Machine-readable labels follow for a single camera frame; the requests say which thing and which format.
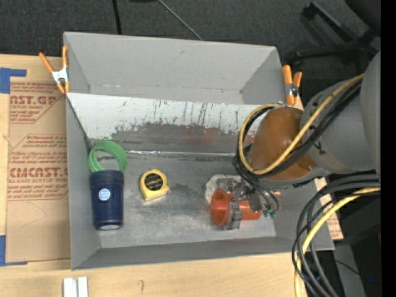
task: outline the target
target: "table surface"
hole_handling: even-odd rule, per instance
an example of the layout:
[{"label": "table surface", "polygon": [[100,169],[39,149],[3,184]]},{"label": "table surface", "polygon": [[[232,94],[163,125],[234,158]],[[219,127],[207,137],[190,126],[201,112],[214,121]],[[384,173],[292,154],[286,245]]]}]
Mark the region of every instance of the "table surface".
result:
[{"label": "table surface", "polygon": [[[18,68],[38,56],[1,55]],[[9,95],[0,94],[0,130],[7,133]],[[0,137],[0,187],[6,186],[7,141]],[[0,189],[0,235],[5,233],[6,189]],[[294,295],[291,253],[71,271],[69,259],[0,267],[0,296],[62,296],[64,278],[88,277],[89,296]]]}]

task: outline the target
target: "white label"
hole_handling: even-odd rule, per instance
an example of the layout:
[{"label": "white label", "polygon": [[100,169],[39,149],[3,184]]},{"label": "white label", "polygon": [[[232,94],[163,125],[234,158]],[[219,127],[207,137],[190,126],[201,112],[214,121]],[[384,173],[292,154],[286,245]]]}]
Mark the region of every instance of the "white label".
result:
[{"label": "white label", "polygon": [[102,201],[106,201],[109,200],[111,196],[110,190],[108,190],[107,188],[102,188],[99,191],[99,199]]}]

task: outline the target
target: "blue tape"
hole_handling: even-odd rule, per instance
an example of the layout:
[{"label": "blue tape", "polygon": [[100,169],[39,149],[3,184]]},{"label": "blue tape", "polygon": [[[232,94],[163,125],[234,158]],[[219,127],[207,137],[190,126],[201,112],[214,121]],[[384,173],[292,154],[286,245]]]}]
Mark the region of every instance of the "blue tape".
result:
[{"label": "blue tape", "polygon": [[25,262],[21,263],[6,263],[6,236],[0,236],[0,267],[8,265],[24,265]]},{"label": "blue tape", "polygon": [[0,93],[10,93],[11,77],[26,77],[26,69],[0,68]]}]

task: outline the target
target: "black cable on floor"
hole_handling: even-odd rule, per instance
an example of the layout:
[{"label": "black cable on floor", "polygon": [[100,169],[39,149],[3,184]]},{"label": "black cable on floor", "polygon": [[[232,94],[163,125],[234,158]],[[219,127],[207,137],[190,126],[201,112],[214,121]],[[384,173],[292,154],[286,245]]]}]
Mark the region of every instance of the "black cable on floor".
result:
[{"label": "black cable on floor", "polygon": [[117,0],[111,0],[111,2],[113,3],[114,16],[116,17],[117,32],[118,35],[122,35],[123,31],[121,30],[121,21],[119,19]]}]

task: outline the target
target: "yellow cable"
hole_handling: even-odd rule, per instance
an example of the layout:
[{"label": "yellow cable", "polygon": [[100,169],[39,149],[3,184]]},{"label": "yellow cable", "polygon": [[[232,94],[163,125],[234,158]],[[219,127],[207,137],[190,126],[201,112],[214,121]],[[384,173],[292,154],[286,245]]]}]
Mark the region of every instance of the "yellow cable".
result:
[{"label": "yellow cable", "polygon": [[308,130],[308,128],[311,126],[311,124],[315,121],[315,119],[318,117],[319,113],[322,112],[322,110],[329,104],[331,100],[333,100],[334,97],[336,97],[340,92],[344,91],[346,88],[350,87],[353,85],[355,82],[359,81],[362,79],[364,74],[358,75],[349,81],[345,82],[339,88],[337,88],[333,93],[331,93],[323,102],[322,104],[315,110],[314,114],[309,118],[308,122],[304,125],[304,127],[298,132],[297,136],[294,138],[294,140],[291,142],[289,147],[278,157],[276,161],[274,161],[270,166],[267,168],[264,168],[263,170],[255,170],[253,169],[249,163],[246,161],[245,156],[243,155],[243,134],[245,132],[245,128],[247,123],[249,122],[250,118],[254,115],[259,110],[262,110],[266,107],[272,106],[274,108],[279,107],[280,105],[263,105],[261,107],[258,107],[255,109],[249,116],[245,119],[245,121],[242,124],[241,132],[239,133],[238,137],[238,150],[239,150],[239,155],[241,157],[242,164],[244,167],[251,173],[254,173],[256,175],[262,175],[266,174],[269,171],[273,170],[275,167],[277,167],[286,157],[289,155],[289,153],[293,150],[293,148],[298,144],[299,140],[302,138],[304,133]]},{"label": "yellow cable", "polygon": [[[321,226],[324,224],[324,222],[334,213],[336,212],[339,208],[343,207],[344,205],[346,205],[347,203],[355,200],[356,198],[359,198],[360,195],[362,194],[368,194],[370,192],[376,192],[381,190],[380,188],[363,188],[360,189],[359,191],[356,191],[353,193],[353,196],[344,198],[338,202],[335,203],[335,205],[333,207],[331,207],[328,211],[326,211],[326,213],[324,213],[320,219],[318,219],[318,221],[316,221],[315,225],[313,226],[313,228],[311,229],[311,231],[308,233],[306,239],[304,240],[303,243],[303,254],[305,254],[309,243],[311,243],[312,239],[314,238],[315,234],[318,232],[318,230],[321,228]],[[297,266],[298,269],[301,269],[301,260],[298,257],[297,258]],[[298,275],[297,272],[295,272],[295,293],[297,297],[301,297],[301,289],[302,287],[300,286],[300,281],[299,281],[300,277]]]}]

